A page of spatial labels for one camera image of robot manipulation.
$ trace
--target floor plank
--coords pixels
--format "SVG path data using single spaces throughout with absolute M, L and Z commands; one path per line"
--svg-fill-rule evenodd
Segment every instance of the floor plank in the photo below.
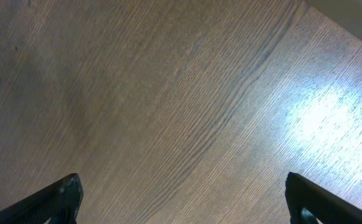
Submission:
M 0 1 L 0 209 L 78 172 L 79 223 L 362 209 L 362 42 L 288 1 Z

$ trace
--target wood grain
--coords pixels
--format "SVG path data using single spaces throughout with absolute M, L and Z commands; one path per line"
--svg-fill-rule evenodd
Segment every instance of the wood grain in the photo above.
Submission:
M 307 0 L 307 2 L 362 40 L 362 0 Z
M 362 42 L 305 2 L 0 1 L 0 209 L 287 223 L 289 171 L 362 209 Z

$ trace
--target wooden floor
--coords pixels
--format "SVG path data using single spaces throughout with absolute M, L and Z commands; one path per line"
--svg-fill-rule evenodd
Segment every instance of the wooden floor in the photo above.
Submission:
M 0 0 L 0 209 L 78 172 L 83 223 L 362 209 L 362 42 L 298 0 Z

